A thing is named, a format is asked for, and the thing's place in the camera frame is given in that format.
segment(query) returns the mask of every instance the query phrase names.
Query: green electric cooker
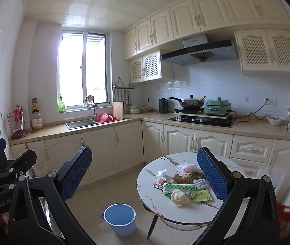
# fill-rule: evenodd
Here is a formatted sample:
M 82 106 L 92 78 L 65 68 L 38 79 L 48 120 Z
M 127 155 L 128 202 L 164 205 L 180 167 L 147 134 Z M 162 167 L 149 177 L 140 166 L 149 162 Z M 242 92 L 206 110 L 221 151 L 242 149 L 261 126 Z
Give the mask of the green electric cooker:
M 226 116 L 231 110 L 231 103 L 228 100 L 210 100 L 204 107 L 204 113 L 211 116 Z

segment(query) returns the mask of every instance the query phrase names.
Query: gas stove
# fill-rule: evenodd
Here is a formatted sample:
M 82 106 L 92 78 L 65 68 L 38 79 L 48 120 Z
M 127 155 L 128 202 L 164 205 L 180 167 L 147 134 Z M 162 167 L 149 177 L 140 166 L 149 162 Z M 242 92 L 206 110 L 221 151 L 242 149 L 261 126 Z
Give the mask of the gas stove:
M 170 118 L 168 120 L 179 121 L 182 123 L 195 123 L 195 124 L 204 124 L 211 126 L 220 126 L 220 127 L 231 127 L 234 123 L 231 115 L 226 118 L 208 118 L 208 117 L 199 117 L 196 115 L 180 115 L 177 117 Z

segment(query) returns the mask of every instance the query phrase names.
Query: range hood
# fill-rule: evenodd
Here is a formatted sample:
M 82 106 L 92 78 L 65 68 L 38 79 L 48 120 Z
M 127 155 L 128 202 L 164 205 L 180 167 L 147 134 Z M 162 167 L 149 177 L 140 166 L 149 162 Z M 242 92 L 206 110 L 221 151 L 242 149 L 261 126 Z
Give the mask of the range hood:
M 182 66 L 238 59 L 230 39 L 208 42 L 206 34 L 184 39 L 184 48 L 161 55 L 161 60 Z

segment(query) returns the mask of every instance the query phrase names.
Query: blue bucket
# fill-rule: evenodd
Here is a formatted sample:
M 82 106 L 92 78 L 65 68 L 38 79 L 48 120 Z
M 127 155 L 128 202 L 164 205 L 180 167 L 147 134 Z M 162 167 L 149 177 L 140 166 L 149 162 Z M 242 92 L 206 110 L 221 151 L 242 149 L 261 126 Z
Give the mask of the blue bucket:
M 119 237 L 130 237 L 136 232 L 136 211 L 127 204 L 113 204 L 104 211 L 104 220 Z

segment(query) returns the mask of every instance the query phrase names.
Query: cabinet door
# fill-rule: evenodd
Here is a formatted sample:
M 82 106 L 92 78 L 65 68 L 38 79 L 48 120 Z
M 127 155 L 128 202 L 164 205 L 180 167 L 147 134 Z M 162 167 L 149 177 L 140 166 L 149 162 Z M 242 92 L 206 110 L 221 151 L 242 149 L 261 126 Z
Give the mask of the cabinet door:
M 265 23 L 290 25 L 290 17 L 281 0 L 254 0 Z
M 265 29 L 235 31 L 243 71 L 274 71 L 274 61 Z
M 230 157 L 267 163 L 272 146 L 273 139 L 235 135 Z
M 151 17 L 153 47 L 174 40 L 170 11 L 167 8 Z
M 114 127 L 81 133 L 83 145 L 92 150 L 89 167 L 92 181 L 109 177 L 120 171 Z
M 143 57 L 130 61 L 130 82 L 138 83 L 144 81 Z
M 164 125 L 164 153 L 192 152 L 194 150 L 194 130 Z
M 246 178 L 252 179 L 260 179 L 263 176 L 267 166 L 266 163 L 248 161 L 232 157 L 230 160 L 239 165 L 239 167 L 244 171 Z
M 223 2 L 233 26 L 264 23 L 254 0 L 223 0 Z
M 164 156 L 163 124 L 142 121 L 144 161 L 150 163 Z
M 153 48 L 151 20 L 147 19 L 136 27 L 137 53 Z
M 11 149 L 15 159 L 19 158 L 27 149 L 36 153 L 36 163 L 33 168 L 37 177 L 44 177 L 53 170 L 43 140 L 27 143 L 27 148 L 26 144 L 12 145 Z
M 46 139 L 44 142 L 52 167 L 56 171 L 58 171 L 66 161 L 71 160 L 83 146 L 80 134 Z M 79 186 L 91 182 L 91 175 L 87 170 Z
M 124 36 L 125 60 L 137 54 L 136 51 L 136 29 L 128 31 Z
M 290 72 L 290 30 L 267 29 L 274 56 L 275 70 Z
M 120 170 L 126 170 L 144 162 L 141 121 L 114 127 Z
M 161 58 L 157 50 L 143 56 L 144 81 L 161 78 Z
M 193 0 L 200 30 L 206 31 L 231 26 L 231 20 L 222 0 Z
M 169 8 L 174 39 L 200 32 L 193 0 L 186 0 Z
M 276 187 L 277 201 L 281 203 L 290 190 L 290 141 L 274 140 L 266 174 Z
M 214 155 L 230 157 L 233 135 L 195 130 L 194 152 L 206 146 Z

